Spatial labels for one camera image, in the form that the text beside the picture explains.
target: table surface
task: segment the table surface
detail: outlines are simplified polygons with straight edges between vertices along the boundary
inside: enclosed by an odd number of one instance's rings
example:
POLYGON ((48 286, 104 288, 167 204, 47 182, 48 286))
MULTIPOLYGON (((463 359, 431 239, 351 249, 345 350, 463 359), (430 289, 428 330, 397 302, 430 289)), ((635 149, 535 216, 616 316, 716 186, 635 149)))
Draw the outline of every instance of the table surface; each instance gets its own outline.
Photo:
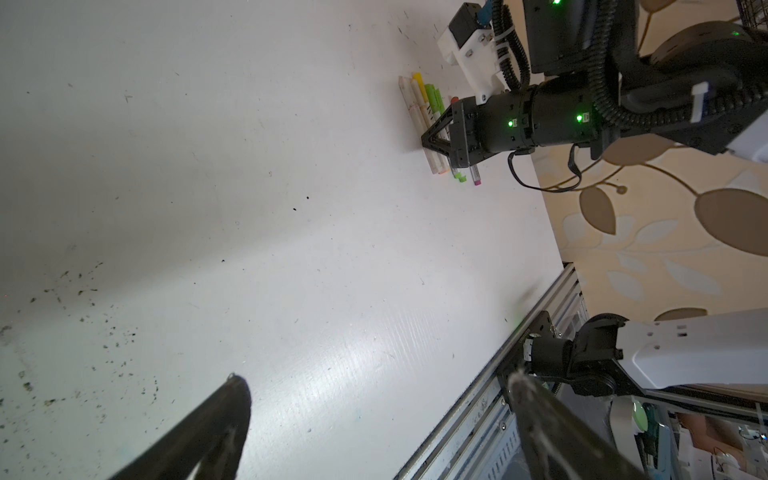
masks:
POLYGON ((108 477, 231 372, 241 478, 397 473, 561 271, 503 157, 419 150, 460 4, 3 4, 0 476, 108 477))

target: beige wall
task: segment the beige wall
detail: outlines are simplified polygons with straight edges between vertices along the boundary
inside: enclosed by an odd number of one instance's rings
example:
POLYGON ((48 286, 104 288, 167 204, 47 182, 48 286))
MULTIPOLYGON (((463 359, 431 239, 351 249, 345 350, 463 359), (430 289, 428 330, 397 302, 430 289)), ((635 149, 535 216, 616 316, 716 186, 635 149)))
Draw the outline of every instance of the beige wall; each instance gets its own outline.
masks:
MULTIPOLYGON (((641 52, 688 25, 737 15, 731 0, 675 2, 651 16, 641 52)), ((768 166, 655 136, 621 142, 594 165, 580 152, 579 166, 591 168, 579 191, 544 194, 589 311, 650 322, 676 309, 688 310, 667 316, 768 306, 768 166)), ((543 187, 571 177, 568 148, 534 154, 543 187)))

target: black cable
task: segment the black cable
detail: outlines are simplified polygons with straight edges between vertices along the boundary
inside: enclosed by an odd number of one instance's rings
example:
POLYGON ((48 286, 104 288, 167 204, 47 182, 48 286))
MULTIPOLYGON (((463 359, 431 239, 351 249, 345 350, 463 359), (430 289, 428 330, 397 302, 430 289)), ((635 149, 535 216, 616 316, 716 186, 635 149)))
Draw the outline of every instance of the black cable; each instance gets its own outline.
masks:
MULTIPOLYGON (((508 5, 504 5, 503 15, 505 28, 513 26, 512 13, 509 11, 508 5)), ((528 64, 528 56, 525 54, 525 49, 520 42, 520 37, 518 37, 517 31, 512 30, 512 33, 507 35, 506 41, 512 49, 515 61, 518 62, 518 70, 520 70, 520 86, 521 88, 527 88, 531 84, 531 66, 528 64)))
POLYGON ((575 151, 576 151, 576 144, 573 144, 571 145, 571 153, 568 154, 568 169, 571 171, 573 175, 575 175, 578 178, 578 181, 576 182, 575 185, 571 185, 570 187, 539 188, 539 187, 532 187, 531 185, 528 185, 528 184, 524 184, 523 181, 520 180, 520 177, 518 177, 518 175, 515 173, 515 166, 512 164, 512 159, 515 158, 514 151, 509 154, 509 157, 507 157, 507 165, 509 165, 509 171, 512 172, 512 176, 523 187, 530 188, 532 190, 539 190, 542 192, 549 192, 551 194, 563 194, 564 192, 570 192, 571 190, 575 189, 581 183, 581 170, 579 170, 578 166, 576 165, 576 156, 574 155, 575 151))
MULTIPOLYGON (((491 23, 493 24, 493 34, 495 36, 496 45, 498 45, 504 41, 504 38, 500 38, 499 35, 501 35, 511 27, 511 25, 507 25, 507 26, 504 25, 505 23, 504 22, 504 0, 493 0, 491 12, 492 12, 491 23)), ((499 48, 497 46, 496 55, 499 58, 508 56, 507 48, 506 47, 499 48)), ((507 82, 507 87, 509 87, 510 90, 519 90, 520 81, 515 76, 515 70, 512 69, 512 61, 509 58, 505 58, 504 60, 498 63, 498 66, 502 70, 502 74, 504 75, 504 80, 507 82)))
MULTIPOLYGON (((693 110, 690 104, 638 114, 620 106, 616 97, 611 93, 605 77, 605 63, 617 6, 618 0, 599 1, 598 19, 595 23, 589 54, 587 70, 589 88, 598 113, 608 123, 619 128, 640 128, 649 131, 652 128, 666 125, 690 124, 691 111, 693 110)), ((761 79, 740 90, 720 94, 709 99, 702 112, 702 119, 739 111, 766 100, 768 100, 768 81, 761 79)))

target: floral wallpaper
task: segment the floral wallpaper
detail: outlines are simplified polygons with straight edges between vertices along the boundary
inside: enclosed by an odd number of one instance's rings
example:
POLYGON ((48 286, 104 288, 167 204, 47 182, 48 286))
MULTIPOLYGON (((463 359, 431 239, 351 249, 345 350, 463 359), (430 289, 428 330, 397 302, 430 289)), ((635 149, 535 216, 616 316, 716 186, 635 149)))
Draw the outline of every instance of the floral wallpaper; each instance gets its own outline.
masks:
MULTIPOLYGON (((641 6, 642 55, 689 25, 738 16, 724 0, 641 6)), ((568 150, 532 155, 541 186, 573 181, 568 150)), ((577 164, 581 187, 544 199, 591 313, 651 322, 768 306, 768 165, 652 134, 618 141, 597 162, 579 151, 577 164)))

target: black wire mesh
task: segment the black wire mesh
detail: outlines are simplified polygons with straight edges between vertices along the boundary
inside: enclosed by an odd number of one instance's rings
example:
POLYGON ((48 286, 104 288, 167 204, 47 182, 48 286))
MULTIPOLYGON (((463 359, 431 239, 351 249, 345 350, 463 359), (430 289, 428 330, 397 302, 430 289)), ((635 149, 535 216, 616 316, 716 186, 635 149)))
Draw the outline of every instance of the black wire mesh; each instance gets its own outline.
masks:
POLYGON ((745 27, 768 30, 768 2, 766 0, 737 0, 739 16, 745 27))

